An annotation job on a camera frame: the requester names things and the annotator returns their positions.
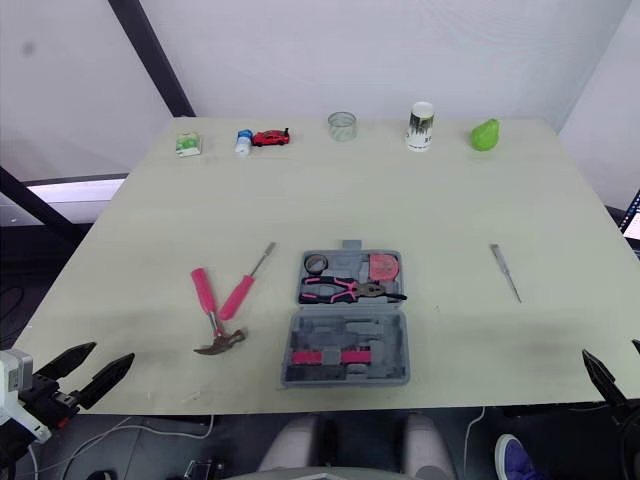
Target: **clear glass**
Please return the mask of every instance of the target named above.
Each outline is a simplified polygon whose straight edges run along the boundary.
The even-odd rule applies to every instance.
[[[329,134],[337,142],[348,142],[356,138],[356,116],[349,112],[329,115]]]

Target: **gray toolbox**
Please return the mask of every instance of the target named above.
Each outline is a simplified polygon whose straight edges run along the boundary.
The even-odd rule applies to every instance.
[[[389,256],[395,258],[398,267],[393,280],[381,276],[383,280],[371,281],[370,258]],[[296,292],[301,308],[291,319],[282,384],[335,387],[407,383],[407,323],[400,310],[406,299],[403,292],[402,262],[400,253],[394,250],[362,250],[362,242],[347,240],[341,250],[304,252]]]

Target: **pink hammer handle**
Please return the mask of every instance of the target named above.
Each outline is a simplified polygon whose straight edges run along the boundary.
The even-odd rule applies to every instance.
[[[233,289],[233,292],[231,292],[231,295],[229,295],[227,301],[224,302],[222,310],[220,310],[221,319],[229,320],[233,318],[233,316],[238,311],[238,308],[240,308],[240,305],[242,305],[244,297],[246,297],[247,293],[249,293],[251,285],[253,285],[254,281],[255,278],[250,277],[249,275],[245,275],[244,277],[242,277],[242,281],[236,286],[236,288]]]
[[[213,300],[213,290],[211,290],[211,284],[207,278],[207,272],[204,268],[196,268],[191,272],[191,279],[196,286],[196,292],[198,292],[198,300],[200,300],[200,306],[204,313],[216,311],[216,302]]]

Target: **white wall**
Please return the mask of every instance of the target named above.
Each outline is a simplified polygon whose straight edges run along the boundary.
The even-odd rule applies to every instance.
[[[201,116],[405,118],[428,99],[559,130],[629,1],[143,6]],[[169,118],[106,1],[0,0],[0,161],[19,179],[126,172]]]
[[[557,130],[629,0],[143,0],[198,115],[540,116]]]
[[[0,1],[0,162],[18,179],[128,172],[170,118],[106,0]]]
[[[633,0],[560,132],[602,201],[626,209],[640,188],[640,0]]]

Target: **hammer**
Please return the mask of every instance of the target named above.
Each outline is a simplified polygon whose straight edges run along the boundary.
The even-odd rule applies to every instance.
[[[207,272],[204,268],[196,268],[191,272],[191,279],[196,286],[200,306],[204,313],[209,317],[211,328],[213,329],[213,344],[208,347],[195,349],[194,352],[202,355],[217,355],[226,352],[236,343],[241,342],[246,337],[242,330],[236,330],[233,334],[227,335],[222,329],[222,325],[218,323],[216,318],[216,303],[213,299],[213,291],[207,278]]]

